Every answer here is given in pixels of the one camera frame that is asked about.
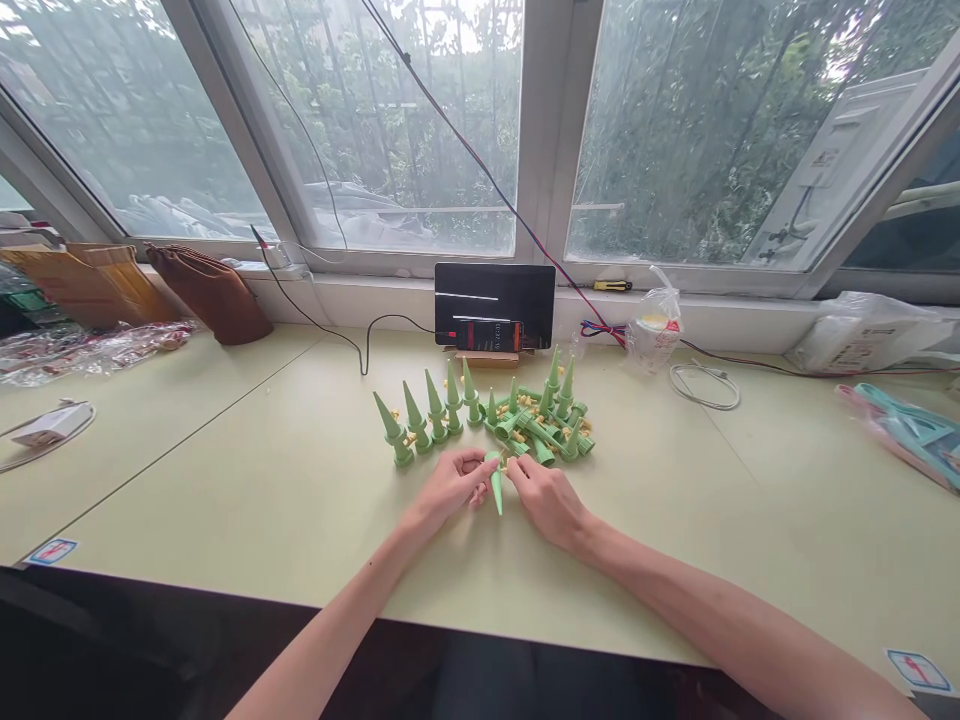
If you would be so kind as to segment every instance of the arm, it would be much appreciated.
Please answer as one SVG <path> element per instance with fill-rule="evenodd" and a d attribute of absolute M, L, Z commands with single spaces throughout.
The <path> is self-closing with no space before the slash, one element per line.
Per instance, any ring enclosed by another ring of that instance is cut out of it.
<path fill-rule="evenodd" d="M 436 469 L 396 529 L 360 572 L 311 620 L 247 691 L 227 720 L 316 720 L 360 641 L 404 571 L 464 502 L 483 502 L 499 458 L 483 450 L 441 454 Z"/>
<path fill-rule="evenodd" d="M 880 675 L 772 605 L 597 519 L 559 470 L 511 458 L 507 476 L 547 540 L 620 583 L 774 712 L 924 717 Z"/>

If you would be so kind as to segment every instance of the tree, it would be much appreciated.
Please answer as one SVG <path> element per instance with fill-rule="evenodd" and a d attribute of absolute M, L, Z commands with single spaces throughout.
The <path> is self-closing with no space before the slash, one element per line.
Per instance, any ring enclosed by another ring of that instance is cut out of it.
<path fill-rule="evenodd" d="M 502 206 L 359 2 L 234 2 L 304 182 L 325 169 L 407 208 Z M 521 1 L 374 2 L 515 197 Z M 0 80 L 125 222 L 146 196 L 265 222 L 158 0 L 0 12 Z M 576 202 L 623 208 L 575 211 L 568 251 L 737 262 L 839 94 L 926 67 L 958 26 L 957 0 L 606 0 Z M 505 212 L 418 217 L 439 250 L 512 245 Z"/>

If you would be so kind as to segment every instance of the window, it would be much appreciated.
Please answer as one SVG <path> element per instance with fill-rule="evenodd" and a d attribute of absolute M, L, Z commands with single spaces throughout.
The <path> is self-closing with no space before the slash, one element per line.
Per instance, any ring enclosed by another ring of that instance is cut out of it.
<path fill-rule="evenodd" d="M 235 7 L 269 68 L 271 100 L 319 222 L 320 237 L 309 244 L 513 255 L 512 215 L 358 0 Z M 379 9 L 516 202 L 522 4 L 394 1 Z"/>
<path fill-rule="evenodd" d="M 960 132 L 944 142 L 843 263 L 847 268 L 960 273 Z"/>
<path fill-rule="evenodd" d="M 263 209 L 156 0 L 0 4 L 0 82 L 130 235 L 251 237 Z"/>
<path fill-rule="evenodd" d="M 960 302 L 956 0 L 369 2 L 576 282 Z M 0 140 L 71 239 L 547 262 L 360 0 L 2 0 Z"/>
<path fill-rule="evenodd" d="M 30 208 L 30 203 L 4 178 L 0 177 L 0 211 L 22 212 Z"/>
<path fill-rule="evenodd" d="M 948 0 L 607 0 L 565 256 L 809 270 L 958 26 Z"/>

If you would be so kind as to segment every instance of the power adapter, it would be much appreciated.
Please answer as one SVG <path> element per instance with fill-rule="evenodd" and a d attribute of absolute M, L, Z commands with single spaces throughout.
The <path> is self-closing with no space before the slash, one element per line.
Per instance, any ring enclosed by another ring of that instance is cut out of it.
<path fill-rule="evenodd" d="M 10 439 L 27 447 L 43 447 L 76 435 L 93 417 L 93 406 L 82 402 L 53 410 L 19 428 Z"/>

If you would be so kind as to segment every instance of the window frame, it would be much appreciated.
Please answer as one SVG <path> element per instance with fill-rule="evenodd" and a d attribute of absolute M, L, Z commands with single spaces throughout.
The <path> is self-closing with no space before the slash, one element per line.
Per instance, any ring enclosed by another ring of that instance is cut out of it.
<path fill-rule="evenodd" d="M 312 248 L 320 236 L 299 171 L 284 139 L 259 60 L 228 0 L 161 0 L 200 83 L 236 152 L 284 250 L 315 272 L 430 278 L 437 262 L 535 263 L 537 252 L 516 224 L 511 257 L 427 252 Z M 578 283 L 629 279 L 637 288 L 658 284 L 645 265 L 563 259 L 576 190 L 604 0 L 525 0 L 520 84 L 516 207 L 554 258 Z M 807 272 L 754 267 L 662 264 L 683 291 L 711 295 L 812 299 L 847 287 L 870 287 L 910 300 L 960 302 L 956 275 L 843 268 L 842 264 L 889 204 L 919 172 L 940 142 L 960 126 L 960 31 L 947 43 L 897 122 L 881 135 L 878 151 L 857 166 L 844 202 L 811 234 L 826 239 Z M 242 239 L 129 236 L 57 149 L 6 91 L 0 91 L 0 173 L 71 241 L 142 246 L 203 243 L 224 254 L 256 257 Z M 328 257 L 299 252 L 298 242 Z M 558 276 L 558 283 L 565 281 Z"/>
<path fill-rule="evenodd" d="M 659 280 L 647 265 L 616 262 L 580 262 L 564 259 L 576 192 L 580 152 L 593 86 L 593 70 L 600 43 L 604 0 L 575 0 L 578 14 L 577 41 L 571 43 L 566 68 L 567 98 L 563 104 L 561 135 L 554 154 L 556 178 L 547 215 L 547 249 L 560 260 L 578 283 L 596 279 L 627 279 L 640 288 L 655 287 Z M 711 266 L 658 263 L 675 286 L 687 292 L 807 300 L 816 297 L 859 242 L 886 212 L 889 205 L 920 171 L 940 142 L 955 132 L 960 123 L 960 30 L 941 51 L 918 84 L 911 102 L 897 114 L 898 122 L 888 127 L 877 142 L 878 152 L 857 166 L 844 188 L 845 202 L 821 223 L 808 238 L 812 246 L 825 248 L 805 272 L 760 269 L 748 266 Z M 914 274 L 917 296 L 928 276 Z M 855 279 L 847 272 L 843 277 Z M 876 282 L 871 286 L 883 288 Z M 936 283 L 943 287 L 947 283 Z M 908 289 L 905 279 L 891 278 L 891 291 Z M 960 287 L 953 293 L 938 293 L 945 301 L 960 303 Z"/>

